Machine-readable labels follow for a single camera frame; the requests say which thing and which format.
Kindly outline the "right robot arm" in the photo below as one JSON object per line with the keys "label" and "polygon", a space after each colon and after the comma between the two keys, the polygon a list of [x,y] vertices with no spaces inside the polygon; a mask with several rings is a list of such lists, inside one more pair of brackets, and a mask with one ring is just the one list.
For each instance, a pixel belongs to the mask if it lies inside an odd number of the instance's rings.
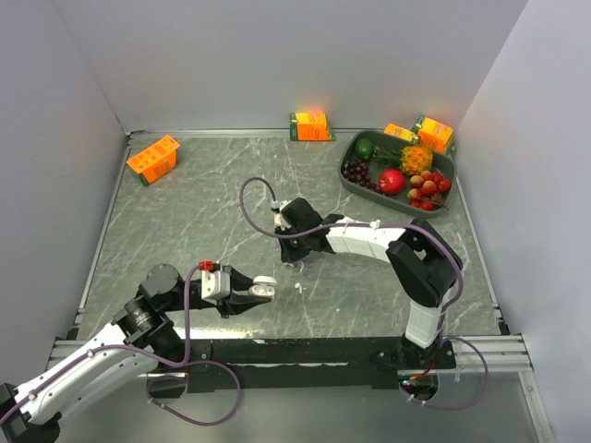
{"label": "right robot arm", "polygon": [[323,218],[303,198],[273,201],[271,211],[285,263],[300,261],[314,251],[355,254],[392,265],[411,299],[404,360],[419,368],[435,357],[448,293],[461,277],[462,261],[427,221],[414,219],[393,226],[341,214]]}

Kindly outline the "white earbud charging case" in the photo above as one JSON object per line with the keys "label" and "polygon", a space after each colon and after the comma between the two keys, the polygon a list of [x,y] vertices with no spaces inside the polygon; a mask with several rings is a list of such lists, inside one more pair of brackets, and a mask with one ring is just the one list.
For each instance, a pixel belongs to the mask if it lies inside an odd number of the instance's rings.
{"label": "white earbud charging case", "polygon": [[248,294],[257,297],[273,298],[277,281],[270,276],[257,276],[248,289]]}

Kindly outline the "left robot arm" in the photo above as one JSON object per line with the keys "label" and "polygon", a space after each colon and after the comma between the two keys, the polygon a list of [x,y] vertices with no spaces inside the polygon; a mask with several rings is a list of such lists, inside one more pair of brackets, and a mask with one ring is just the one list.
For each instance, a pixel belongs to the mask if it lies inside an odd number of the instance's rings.
{"label": "left robot arm", "polygon": [[152,268],[134,298],[94,337],[43,374],[1,387],[1,430],[9,442],[54,442],[60,421],[143,372],[186,370],[197,362],[190,335],[169,318],[214,308],[240,315],[272,301],[273,277],[249,278],[231,266],[202,261],[187,277],[170,264]]}

